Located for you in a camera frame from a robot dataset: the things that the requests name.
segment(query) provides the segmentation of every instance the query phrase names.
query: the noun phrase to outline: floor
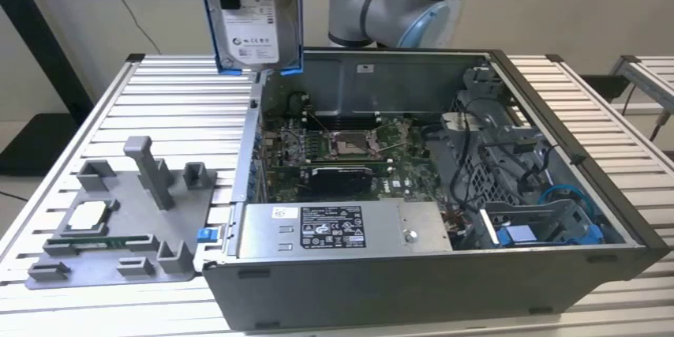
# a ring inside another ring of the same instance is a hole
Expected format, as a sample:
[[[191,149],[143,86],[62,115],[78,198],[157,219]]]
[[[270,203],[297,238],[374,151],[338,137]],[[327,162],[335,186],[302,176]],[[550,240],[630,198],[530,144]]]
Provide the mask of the floor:
[[[27,122],[0,122],[0,151],[8,146],[26,124]],[[42,180],[43,178],[0,176],[0,191],[30,198]],[[24,201],[0,195],[0,236],[12,225],[24,204]]]

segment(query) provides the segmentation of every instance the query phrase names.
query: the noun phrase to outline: cable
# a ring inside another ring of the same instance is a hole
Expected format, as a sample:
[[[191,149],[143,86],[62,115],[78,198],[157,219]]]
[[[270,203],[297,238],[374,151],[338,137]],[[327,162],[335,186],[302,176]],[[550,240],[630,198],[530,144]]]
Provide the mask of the cable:
[[[504,106],[502,102],[500,102],[497,99],[488,98],[486,96],[478,96],[476,99],[472,99],[472,101],[466,103],[466,106],[464,106],[464,112],[468,112],[468,106],[470,106],[477,100],[489,100],[492,102],[497,102],[500,106]]]
[[[6,193],[4,191],[0,191],[0,195],[4,195],[6,197],[14,197],[18,200],[28,201],[26,197],[20,197],[19,195],[14,195],[12,193]]]
[[[554,185],[541,194],[541,197],[538,198],[538,203],[544,204],[544,202],[548,201],[548,196],[550,195],[550,193],[553,191],[557,191],[558,189],[568,189],[569,191],[576,193],[578,195],[578,197],[581,197],[581,200],[586,202],[588,207],[590,208],[589,211],[592,211],[592,214],[588,216],[590,217],[590,219],[594,219],[594,215],[596,215],[594,202],[590,200],[589,197],[586,197],[586,195],[582,193],[582,191],[574,185]]]
[[[330,134],[330,129],[329,129],[329,128],[326,128],[326,126],[323,125],[323,123],[321,122],[321,120],[318,120],[318,117],[317,117],[317,116],[314,116],[314,114],[313,114],[311,112],[307,112],[307,113],[309,113],[309,115],[314,118],[314,120],[317,120],[317,123],[318,123],[318,124],[319,124],[319,126],[323,128],[323,130],[326,130],[326,133],[329,133],[329,134]]]
[[[464,137],[464,149],[462,149],[462,156],[460,158],[460,165],[457,168],[457,171],[454,172],[453,179],[450,181],[450,195],[453,196],[453,199],[456,202],[460,204],[460,208],[468,209],[472,212],[477,213],[477,209],[468,204],[464,199],[461,199],[457,195],[457,180],[460,178],[460,174],[462,173],[464,167],[466,166],[466,160],[468,160],[468,151],[472,145],[472,126],[470,123],[468,122],[468,106],[473,103],[472,100],[466,106],[464,107],[464,130],[465,130],[465,137]]]
[[[468,198],[469,196],[469,193],[470,193],[470,189],[472,189],[472,182],[473,182],[473,176],[476,175],[477,173],[477,168],[478,166],[481,166],[484,163],[482,162],[478,162],[473,165],[473,170],[472,170],[472,174],[469,175],[468,177],[468,183],[466,183],[466,194],[464,195],[464,203],[468,204],[469,201],[474,201],[481,195],[482,195],[482,191],[480,192],[478,195],[476,195],[472,199]]]
[[[652,136],[649,137],[649,141],[653,142],[656,140],[657,134],[661,132],[662,125],[656,125],[653,129]]]
[[[625,105],[622,106],[622,116],[625,116],[625,113],[628,112],[628,105],[630,104],[630,99],[632,99],[632,95],[634,94],[634,90],[637,90],[637,85],[633,84],[632,85],[632,90],[630,90],[630,93],[628,94],[628,98],[625,99]]]
[[[502,144],[497,145],[498,150],[502,151],[504,155],[525,170],[529,170],[529,166],[524,163],[524,161],[520,160],[520,158],[516,157],[513,153],[509,152],[506,147]]]
[[[146,30],[143,29],[143,27],[141,26],[141,24],[138,23],[138,18],[137,18],[137,15],[134,14],[134,11],[131,11],[131,7],[129,6],[127,4],[127,1],[126,0],[122,0],[123,4],[125,4],[125,7],[127,7],[127,11],[129,11],[129,14],[131,15],[131,18],[134,19],[134,23],[137,24],[137,27],[138,27],[138,30],[141,31],[142,34],[145,34],[145,36],[147,37],[147,41],[150,41],[150,43],[153,44],[153,46],[155,47],[157,51],[159,54],[162,54],[162,51],[159,50],[159,47],[158,47],[158,44],[155,43],[155,40],[150,37],[150,35],[147,34]]]
[[[560,146],[560,144],[554,144],[548,150],[546,150],[546,153],[544,154],[544,164],[541,166],[541,169],[536,170],[534,167],[532,167],[532,169],[528,170],[528,172],[522,175],[522,177],[520,178],[520,180],[517,181],[518,183],[526,183],[529,177],[532,175],[540,175],[546,169],[548,169],[548,165],[550,164],[550,153],[553,150],[556,150],[556,148]]]
[[[517,174],[517,172],[510,167],[508,167],[505,164],[502,164],[500,162],[494,162],[493,166],[496,166],[497,169],[502,170],[506,174],[509,174],[514,179],[520,178],[520,175]]]
[[[435,132],[441,132],[445,130],[442,124],[430,124],[425,125],[422,129],[419,130],[419,134],[422,135],[422,140],[425,141],[441,141],[445,138],[444,137],[430,137],[429,135]]]
[[[501,176],[497,176],[494,175],[494,180],[498,182],[501,188],[502,188],[502,191],[505,193],[508,193],[512,197],[514,197],[517,200],[520,200],[520,204],[521,205],[528,205],[528,199],[525,199],[518,193],[517,191],[513,191],[510,190],[510,187],[508,186],[508,183],[504,183],[502,182],[502,177]]]

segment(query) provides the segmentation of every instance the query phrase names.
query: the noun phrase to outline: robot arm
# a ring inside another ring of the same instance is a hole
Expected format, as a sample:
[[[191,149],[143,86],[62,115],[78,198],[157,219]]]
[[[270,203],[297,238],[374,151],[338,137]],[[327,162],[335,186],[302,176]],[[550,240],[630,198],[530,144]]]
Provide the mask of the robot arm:
[[[330,0],[329,37],[345,47],[419,47],[448,24],[444,0]]]
[[[302,0],[205,0],[221,73],[302,72]],[[449,18],[444,0],[330,0],[329,37],[345,47],[419,47]]]

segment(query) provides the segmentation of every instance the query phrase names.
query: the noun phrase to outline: aluminum table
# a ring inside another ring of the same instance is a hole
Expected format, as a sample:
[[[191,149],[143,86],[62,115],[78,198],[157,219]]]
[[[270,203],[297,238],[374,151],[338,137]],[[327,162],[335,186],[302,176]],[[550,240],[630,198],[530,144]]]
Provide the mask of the aluminum table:
[[[565,62],[512,56],[618,188],[674,246],[674,164]],[[227,222],[243,114],[253,77],[223,77],[210,57],[147,56],[127,62],[66,152],[0,240],[0,333],[4,335],[243,335],[229,329],[203,277],[191,282],[28,290],[23,281],[79,189],[86,159],[133,169],[131,135],[149,135],[171,169],[203,161],[218,170],[207,218]],[[600,286],[562,315],[398,325],[293,336],[674,335],[674,253],[630,282]]]

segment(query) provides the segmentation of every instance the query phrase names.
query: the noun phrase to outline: motherboard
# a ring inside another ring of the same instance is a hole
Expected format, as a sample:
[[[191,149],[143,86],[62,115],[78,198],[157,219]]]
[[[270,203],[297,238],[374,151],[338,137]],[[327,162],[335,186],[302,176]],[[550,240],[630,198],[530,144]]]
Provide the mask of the motherboard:
[[[394,197],[446,202],[422,139],[429,125],[405,116],[303,116],[266,122],[269,202]]]

